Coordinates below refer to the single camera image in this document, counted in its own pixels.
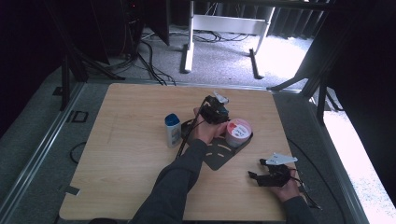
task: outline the gray carpet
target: gray carpet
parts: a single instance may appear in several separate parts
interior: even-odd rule
[[[271,38],[275,41],[281,41],[276,37]],[[247,38],[248,43],[255,43],[256,40],[257,37],[255,36]],[[300,46],[305,46],[306,50],[312,40],[290,41],[300,42]],[[248,57],[250,46],[246,47],[244,41],[216,44],[196,42],[193,71],[189,74],[184,74],[180,69],[183,45],[187,43],[186,36],[172,36],[170,47],[157,41],[155,37],[148,43],[154,51],[153,64],[166,74],[172,75],[177,84],[235,85],[265,89],[280,84],[289,79],[288,76],[293,75],[277,76],[275,73],[268,72],[264,79],[255,79]],[[145,45],[141,45],[139,51],[145,58],[149,57],[149,51]],[[124,82],[153,79],[146,70],[139,67],[142,67],[142,64],[136,62],[134,66],[121,72],[120,76],[127,77]],[[64,124],[46,159],[35,173],[35,178],[23,194],[18,206],[15,207],[8,223],[53,223],[57,218],[64,198],[64,194],[58,188],[61,185],[68,185],[76,169],[76,165],[69,157],[69,152],[74,146],[88,139],[96,114],[106,94],[106,88],[111,82],[113,81],[104,76],[92,75],[73,107],[74,111],[89,112],[87,122],[74,123],[68,121]],[[59,85],[60,70],[47,78],[17,121],[0,140],[1,201],[6,198],[8,191],[18,179],[24,164],[29,160],[35,148],[39,145],[40,139],[58,115],[60,97],[53,96],[52,92]],[[297,83],[291,88],[300,90],[303,85],[304,82]],[[287,137],[308,155],[330,186],[331,191],[327,189],[313,165],[300,149],[290,143],[293,155],[299,158],[297,167],[301,172],[303,181],[312,189],[310,193],[312,198],[323,208],[323,210],[313,209],[315,217],[319,223],[343,223],[341,212],[343,211],[346,216],[346,223],[355,223],[348,211],[345,198],[329,162],[326,148],[331,144],[323,142],[323,132],[325,130],[316,123],[313,116],[315,108],[308,103],[307,99],[295,93],[278,93],[275,94],[275,99]],[[83,146],[76,148],[76,158],[82,150]],[[87,221],[60,219],[57,223],[87,223]]]

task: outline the dark curtain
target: dark curtain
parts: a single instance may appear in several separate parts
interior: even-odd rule
[[[396,204],[396,2],[375,2],[341,52],[328,84]]]
[[[330,2],[315,0],[311,2]],[[189,24],[190,2],[185,0],[171,1],[171,22],[176,25]],[[222,4],[215,2],[196,2],[195,13],[224,17],[263,19],[271,12],[270,7],[256,7],[243,4]],[[268,35],[311,38],[315,37],[323,23],[326,13],[313,10],[276,8]]]
[[[0,137],[64,55],[49,29],[50,15],[40,3],[0,3]]]

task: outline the wire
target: wire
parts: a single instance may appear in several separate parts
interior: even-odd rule
[[[326,180],[324,179],[323,174],[319,171],[318,167],[312,162],[312,160],[308,157],[308,155],[306,155],[306,153],[303,151],[302,148],[300,148],[294,141],[292,141],[291,139],[289,139],[287,137],[288,141],[290,141],[293,145],[295,145],[301,153],[304,154],[304,156],[306,157],[306,159],[312,164],[312,166],[314,167],[314,169],[317,171],[318,175],[320,176],[320,178],[322,179],[323,183],[326,185],[326,188],[329,190],[330,194],[332,195],[332,198],[334,199],[335,203],[337,204],[337,207],[339,209],[339,211],[341,212],[342,215],[342,219],[343,219],[343,223],[347,223],[347,219],[346,219],[346,214],[344,213],[343,209],[341,208],[341,204],[337,201],[337,199],[335,198],[334,193],[332,192],[332,189],[330,188],[329,184],[326,182]]]
[[[184,31],[184,32],[180,32],[180,31],[175,31],[175,32],[169,32],[169,36],[180,36],[180,35],[189,35],[189,31]],[[155,33],[150,33],[150,34],[142,34],[142,37],[140,38],[140,40],[145,40],[147,39],[148,41],[155,41],[153,39],[149,39],[149,37],[151,36],[157,36],[157,34]]]
[[[69,156],[73,163],[78,164],[78,161],[73,156],[74,150],[76,150],[76,148],[78,148],[78,147],[84,146],[85,144],[87,144],[87,142],[79,143],[79,144],[75,145],[74,147],[72,147],[72,149],[70,150]]]
[[[202,108],[204,107],[204,104],[205,104],[205,100],[202,101],[201,106],[199,107],[198,112],[195,115],[194,120],[192,121],[191,125],[189,126],[189,130],[187,131],[186,136],[184,136],[183,141],[181,142],[180,148],[178,149],[178,152],[177,152],[177,155],[176,155],[176,159],[181,156],[181,153],[183,153],[184,146],[186,146],[187,140],[189,139],[192,130],[203,122],[202,121],[202,122],[198,123],[197,125],[195,125],[195,123],[198,120],[199,115],[201,114],[201,111],[202,111]]]
[[[241,37],[243,34],[236,35],[236,37],[233,38],[225,38],[221,36],[221,34],[213,32],[213,31],[202,31],[202,30],[197,30],[194,32],[195,34],[203,34],[203,35],[213,35],[213,39],[205,38],[199,35],[194,35],[193,38],[196,41],[200,42],[206,42],[206,43],[218,43],[218,42],[227,42],[227,41],[243,41],[247,39],[250,35],[246,35],[243,38],[238,39]],[[157,36],[155,33],[151,34],[144,34],[145,36],[142,37],[141,39],[148,39],[150,36]],[[181,35],[189,35],[189,32],[171,32],[169,33],[169,36],[181,36]]]
[[[320,205],[318,205],[318,204],[311,198],[311,196],[308,194],[308,188],[305,186],[305,183],[303,182],[303,180],[298,179],[298,178],[293,177],[293,176],[291,176],[290,178],[300,183],[301,188],[303,188],[303,194],[304,194],[304,196],[306,197],[306,199],[307,199],[307,200],[309,201],[309,203],[310,203],[310,205],[309,205],[310,207],[323,210],[323,209],[320,207]]]
[[[124,71],[128,70],[135,63],[135,61],[136,61],[136,58],[132,58],[130,55],[128,55],[128,57],[123,62],[115,63],[115,64],[112,64],[112,65],[109,65],[109,66],[105,66],[104,68],[107,71],[110,71],[110,72],[112,72],[114,74],[118,74],[118,73],[121,73],[121,72],[124,72]],[[83,62],[83,64],[85,66],[85,69],[87,70],[87,73],[89,73],[90,75],[92,75],[92,76],[100,76],[100,75],[103,74],[102,72],[100,72],[97,69],[95,69],[94,67],[92,67],[90,64],[88,64],[86,62]]]
[[[212,7],[215,7],[215,8],[213,9],[212,16],[215,15],[216,9],[217,9],[217,7],[218,7],[218,3],[213,3],[212,6],[210,6],[210,8],[207,10],[207,12],[205,13],[205,15],[208,15],[208,14],[209,14],[209,11],[210,11],[210,9],[212,9]]]
[[[167,83],[165,82],[165,80],[163,80],[161,77],[159,77],[159,76],[165,76],[165,77],[168,78],[168,80],[172,81],[173,84],[176,86],[176,82],[175,82],[175,80],[174,80],[171,76],[165,74],[165,72],[163,72],[163,71],[161,71],[160,69],[156,68],[156,67],[152,64],[152,55],[153,55],[152,46],[151,46],[149,43],[147,43],[146,41],[143,41],[143,40],[141,41],[141,43],[147,45],[147,46],[148,46],[148,50],[149,50],[149,61],[148,61],[148,63],[144,60],[143,56],[140,55],[140,53],[138,54],[140,60],[142,61],[143,65],[145,65],[145,67],[147,68],[147,70],[152,74],[152,76],[153,76],[155,79],[157,79],[157,81],[158,81],[161,85],[167,86]]]
[[[241,18],[241,15],[240,15],[241,8],[240,8],[239,4],[236,4],[235,10],[236,10],[236,15],[238,16],[238,18]]]

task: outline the wooden table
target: wooden table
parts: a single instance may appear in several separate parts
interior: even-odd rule
[[[273,96],[268,91],[112,84],[92,128],[60,216],[64,219],[130,219],[149,196],[157,175],[178,147],[167,148],[164,118],[182,122],[213,91],[230,99],[231,119],[246,119],[254,136],[219,170],[203,164],[189,193],[185,220],[284,220],[277,198],[248,171],[264,174],[259,159],[290,155]]]

